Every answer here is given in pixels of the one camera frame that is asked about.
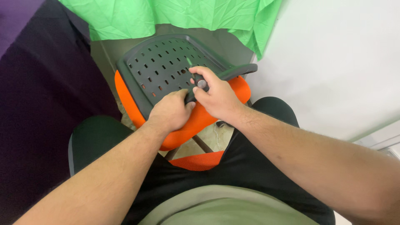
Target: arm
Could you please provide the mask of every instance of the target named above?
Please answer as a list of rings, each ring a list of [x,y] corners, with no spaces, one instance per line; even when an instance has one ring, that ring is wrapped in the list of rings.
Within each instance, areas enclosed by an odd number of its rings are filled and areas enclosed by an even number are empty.
[[[120,224],[165,137],[189,119],[187,89],[157,103],[149,120],[106,154],[50,192],[15,224]]]
[[[214,117],[238,130],[286,176],[353,223],[400,222],[400,162],[380,152],[293,127],[241,104],[228,83],[194,67],[194,88]]]

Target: forearm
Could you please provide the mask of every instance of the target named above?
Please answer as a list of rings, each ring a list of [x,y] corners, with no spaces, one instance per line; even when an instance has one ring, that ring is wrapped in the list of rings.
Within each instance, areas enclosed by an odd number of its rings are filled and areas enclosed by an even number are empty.
[[[167,134],[146,122],[45,196],[16,224],[120,224]]]
[[[284,174],[339,213],[376,220],[397,208],[397,160],[298,129],[247,107],[231,124]]]

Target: right hand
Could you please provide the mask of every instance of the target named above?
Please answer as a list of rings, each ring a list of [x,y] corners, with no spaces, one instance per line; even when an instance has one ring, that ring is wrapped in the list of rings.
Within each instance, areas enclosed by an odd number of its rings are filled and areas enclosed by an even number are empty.
[[[220,80],[214,72],[203,66],[195,66],[189,68],[191,73],[203,75],[207,81],[208,92],[203,89],[194,87],[193,93],[197,101],[203,105],[207,112],[213,117],[232,123],[235,120],[235,115],[239,115],[245,106],[236,97],[228,82]]]

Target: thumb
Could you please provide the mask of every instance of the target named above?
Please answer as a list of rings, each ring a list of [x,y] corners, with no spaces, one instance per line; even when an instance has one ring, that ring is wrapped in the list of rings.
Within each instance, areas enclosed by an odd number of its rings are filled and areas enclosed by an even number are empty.
[[[200,103],[204,102],[207,98],[210,97],[203,89],[198,87],[193,88],[193,93],[196,100]]]
[[[193,108],[196,106],[196,103],[195,102],[188,102],[186,105],[185,105],[185,110],[189,113],[189,114],[191,114],[192,113],[192,110],[193,110]]]

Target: orange mesh cushion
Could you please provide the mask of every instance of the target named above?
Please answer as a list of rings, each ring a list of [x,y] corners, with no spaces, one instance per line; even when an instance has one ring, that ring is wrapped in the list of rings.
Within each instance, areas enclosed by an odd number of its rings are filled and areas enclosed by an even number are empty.
[[[170,163],[176,167],[192,171],[204,171],[218,165],[223,153],[224,151],[219,151],[214,153],[192,155],[180,159],[170,160]]]
[[[250,99],[250,87],[241,76],[233,78],[232,80],[228,81],[228,83],[242,103],[245,103]],[[141,127],[144,124],[145,119],[137,108],[135,101],[130,95],[128,88],[126,87],[125,82],[123,81],[118,70],[115,73],[115,87],[129,118],[132,120],[136,128]],[[194,135],[199,133],[206,126],[215,123],[217,120],[218,119],[212,117],[206,111],[204,106],[202,106],[199,102],[196,102],[196,106],[193,109],[189,120],[181,129],[171,132],[165,138],[160,150],[169,151],[179,147]]]

